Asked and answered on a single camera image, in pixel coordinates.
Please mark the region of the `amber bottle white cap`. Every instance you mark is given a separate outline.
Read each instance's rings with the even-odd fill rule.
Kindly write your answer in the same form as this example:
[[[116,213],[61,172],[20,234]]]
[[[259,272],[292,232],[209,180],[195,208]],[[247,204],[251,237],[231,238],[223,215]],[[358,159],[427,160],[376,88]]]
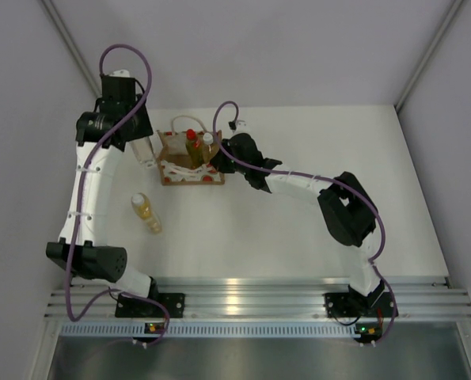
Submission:
[[[215,140],[211,133],[203,134],[202,156],[205,165],[209,164],[211,159],[216,155]]]

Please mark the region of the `yellow bottle red cap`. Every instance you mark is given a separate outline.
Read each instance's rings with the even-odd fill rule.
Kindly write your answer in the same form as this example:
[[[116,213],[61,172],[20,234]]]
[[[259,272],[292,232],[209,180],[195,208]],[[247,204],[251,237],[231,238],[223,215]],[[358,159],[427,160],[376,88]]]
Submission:
[[[192,168],[198,168],[203,164],[203,151],[198,135],[192,129],[186,131],[186,150],[191,158]]]

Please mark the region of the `clear bottle grey cap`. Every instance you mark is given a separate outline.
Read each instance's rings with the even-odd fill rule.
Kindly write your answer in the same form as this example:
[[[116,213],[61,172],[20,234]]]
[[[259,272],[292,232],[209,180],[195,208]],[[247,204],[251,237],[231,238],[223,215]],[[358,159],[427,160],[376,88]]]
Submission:
[[[157,159],[149,136],[131,141],[130,146],[141,166],[149,169],[156,165]]]

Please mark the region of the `red dotted canvas bag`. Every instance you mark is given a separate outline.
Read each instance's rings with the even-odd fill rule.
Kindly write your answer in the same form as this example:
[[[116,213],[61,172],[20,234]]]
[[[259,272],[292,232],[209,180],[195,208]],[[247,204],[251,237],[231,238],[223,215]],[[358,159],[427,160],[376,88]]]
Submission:
[[[222,133],[216,132],[213,134],[208,131],[202,120],[190,116],[190,115],[179,115],[175,116],[170,120],[170,129],[168,131],[158,131],[158,137],[162,144],[161,152],[158,155],[158,169],[161,176],[161,183],[164,186],[173,185],[223,185],[225,184],[225,176],[217,171],[210,163],[205,165],[204,163],[198,168],[192,168],[191,158],[188,154],[186,155],[172,155],[169,154],[168,149],[165,145],[165,134],[170,132],[181,133],[186,131],[179,131],[175,127],[175,123],[180,119],[192,120],[199,125],[199,130],[193,131],[199,137],[201,141],[201,147],[203,145],[203,134],[209,132],[215,137],[221,138]],[[215,152],[218,153],[219,145],[215,140]]]

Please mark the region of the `amber bottle clear cap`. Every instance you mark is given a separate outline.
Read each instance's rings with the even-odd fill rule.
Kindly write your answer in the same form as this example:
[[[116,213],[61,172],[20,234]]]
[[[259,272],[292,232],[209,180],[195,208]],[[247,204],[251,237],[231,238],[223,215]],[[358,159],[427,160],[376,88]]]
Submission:
[[[144,222],[152,234],[162,232],[159,217],[151,206],[149,198],[143,193],[136,193],[131,197],[131,206],[135,214]]]

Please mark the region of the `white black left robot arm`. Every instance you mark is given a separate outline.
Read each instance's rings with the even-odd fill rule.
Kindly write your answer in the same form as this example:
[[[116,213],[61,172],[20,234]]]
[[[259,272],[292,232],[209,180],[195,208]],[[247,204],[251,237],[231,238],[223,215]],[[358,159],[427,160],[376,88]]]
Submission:
[[[64,269],[66,277],[80,277],[132,293],[133,307],[149,317],[159,311],[156,283],[128,263],[127,251],[108,243],[107,217],[116,168],[128,145],[141,163],[151,159],[153,129],[141,107],[107,141],[102,137],[142,98],[143,86],[127,70],[101,79],[102,95],[92,112],[76,123],[76,174],[70,207],[57,241],[47,244],[46,255]]]

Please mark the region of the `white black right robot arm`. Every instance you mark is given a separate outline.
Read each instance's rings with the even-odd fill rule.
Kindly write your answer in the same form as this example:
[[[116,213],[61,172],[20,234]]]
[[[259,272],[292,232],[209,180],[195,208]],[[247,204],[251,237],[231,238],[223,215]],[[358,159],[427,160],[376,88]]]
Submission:
[[[229,139],[215,136],[218,153],[210,159],[220,173],[240,173],[252,188],[281,194],[318,206],[330,236],[354,249],[344,260],[349,273],[347,308],[368,316],[378,307],[385,284],[374,268],[372,246],[378,210],[355,175],[333,179],[301,175],[279,160],[265,158],[244,132]]]

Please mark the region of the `cream flat refill pouch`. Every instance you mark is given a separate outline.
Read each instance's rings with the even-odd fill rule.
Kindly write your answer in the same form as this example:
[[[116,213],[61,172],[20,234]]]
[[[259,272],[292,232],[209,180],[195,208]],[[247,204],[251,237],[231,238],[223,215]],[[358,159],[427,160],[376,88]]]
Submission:
[[[184,132],[170,132],[165,134],[164,139],[169,154],[186,155],[188,153],[186,148],[186,134]]]

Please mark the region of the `left aluminium frame post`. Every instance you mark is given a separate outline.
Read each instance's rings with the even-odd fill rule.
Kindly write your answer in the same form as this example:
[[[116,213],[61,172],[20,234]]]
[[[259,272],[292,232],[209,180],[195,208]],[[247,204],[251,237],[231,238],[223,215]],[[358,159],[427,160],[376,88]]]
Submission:
[[[58,34],[66,52],[70,56],[75,65],[78,73],[81,75],[83,82],[88,87],[90,93],[95,99],[98,99],[102,95],[101,80],[98,75],[95,75],[85,60],[85,56],[82,54],[76,41],[74,40],[63,16],[59,12],[55,3],[51,0],[39,0],[41,8],[44,11],[47,19],[51,22],[52,28]]]

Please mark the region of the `aluminium frame post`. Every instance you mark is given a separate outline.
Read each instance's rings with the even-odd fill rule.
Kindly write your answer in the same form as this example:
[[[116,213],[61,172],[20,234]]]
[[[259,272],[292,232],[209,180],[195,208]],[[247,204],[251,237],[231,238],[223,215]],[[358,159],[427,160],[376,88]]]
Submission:
[[[431,65],[434,57],[437,55],[441,48],[443,41],[446,39],[447,34],[453,28],[455,21],[458,19],[463,8],[468,3],[466,0],[450,1],[444,14],[440,17],[439,23],[434,29],[431,38],[426,43],[416,65],[406,81],[405,85],[400,92],[399,97],[394,105],[396,114],[400,114],[405,107],[408,99],[411,97],[414,89],[420,82],[420,79],[426,73],[428,67]]]
[[[82,54],[76,41],[74,40],[63,16],[59,12],[55,3],[51,0],[39,0],[41,8],[44,11],[47,19],[51,22],[52,28],[58,34],[66,52],[70,56],[75,65],[78,73],[81,75],[83,82],[88,87],[90,93],[95,99],[98,99],[102,95],[101,80],[98,75],[95,75],[85,60],[85,56]]]

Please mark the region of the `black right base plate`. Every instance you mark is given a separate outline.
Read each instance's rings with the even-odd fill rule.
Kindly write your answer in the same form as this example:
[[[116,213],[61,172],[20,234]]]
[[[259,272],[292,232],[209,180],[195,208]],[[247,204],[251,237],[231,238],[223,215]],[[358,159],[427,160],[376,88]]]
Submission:
[[[324,299],[328,317],[337,319],[378,316],[390,318],[395,304],[389,292],[384,292],[373,305],[370,305],[364,297],[348,292],[326,293]]]

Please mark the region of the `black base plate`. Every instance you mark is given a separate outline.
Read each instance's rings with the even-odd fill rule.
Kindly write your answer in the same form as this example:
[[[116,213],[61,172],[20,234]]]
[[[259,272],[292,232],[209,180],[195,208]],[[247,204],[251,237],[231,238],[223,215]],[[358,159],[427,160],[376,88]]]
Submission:
[[[378,316],[390,318],[395,304],[389,292],[384,292],[373,305],[370,305],[364,297],[348,292],[326,293],[324,299],[328,317],[337,319]]]
[[[157,303],[160,303],[171,318],[182,318],[186,297],[184,293],[160,293]],[[117,318],[160,318],[165,312],[149,302],[119,295],[115,317]]]

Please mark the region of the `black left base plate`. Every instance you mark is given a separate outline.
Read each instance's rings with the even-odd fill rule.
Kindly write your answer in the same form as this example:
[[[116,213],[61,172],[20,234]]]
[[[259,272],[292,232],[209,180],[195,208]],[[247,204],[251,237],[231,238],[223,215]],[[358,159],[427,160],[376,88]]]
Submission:
[[[160,303],[171,318],[182,318],[186,297],[184,293],[160,293],[157,303]],[[149,302],[119,295],[115,317],[117,318],[160,318],[165,312]]]

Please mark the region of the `aluminium mounting rail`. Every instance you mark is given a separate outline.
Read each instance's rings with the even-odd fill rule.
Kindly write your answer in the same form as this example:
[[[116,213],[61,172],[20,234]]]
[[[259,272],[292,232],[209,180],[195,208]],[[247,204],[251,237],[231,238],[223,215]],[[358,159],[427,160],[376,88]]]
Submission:
[[[394,279],[391,287],[399,321],[471,319],[467,291],[449,287],[442,277],[401,277]],[[185,295],[187,321],[323,321],[326,319],[324,295],[347,288],[347,280],[341,278],[158,280],[160,292]]]

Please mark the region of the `right aluminium frame post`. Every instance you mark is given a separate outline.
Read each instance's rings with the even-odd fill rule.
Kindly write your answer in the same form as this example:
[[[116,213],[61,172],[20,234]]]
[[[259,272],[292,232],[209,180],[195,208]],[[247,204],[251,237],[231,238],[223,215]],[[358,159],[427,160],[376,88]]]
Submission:
[[[458,19],[463,8],[468,3],[466,0],[450,1],[444,14],[440,17],[439,23],[434,29],[431,38],[426,43],[416,65],[406,81],[405,85],[400,92],[399,97],[394,105],[396,114],[400,114],[405,107],[408,99],[411,97],[414,89],[420,82],[420,79],[426,73],[428,67],[431,65],[434,57],[437,55],[441,48],[443,41],[446,39],[447,34],[453,28],[455,21]]]

